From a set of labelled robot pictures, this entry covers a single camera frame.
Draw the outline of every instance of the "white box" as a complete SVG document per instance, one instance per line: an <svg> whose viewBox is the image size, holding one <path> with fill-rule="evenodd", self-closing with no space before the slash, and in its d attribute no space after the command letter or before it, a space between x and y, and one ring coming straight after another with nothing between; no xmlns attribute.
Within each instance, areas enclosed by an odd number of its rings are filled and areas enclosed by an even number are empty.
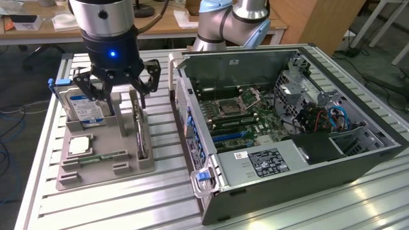
<svg viewBox="0 0 409 230"><path fill-rule="evenodd" d="M348 46L352 43L352 40L354 39L354 37L356 37L356 34L348 30L345 32L342 41L341 41L336 51L346 51L348 50Z"/></svg>
<svg viewBox="0 0 409 230"><path fill-rule="evenodd" d="M40 30L43 19L39 15L11 15L16 30Z"/></svg>

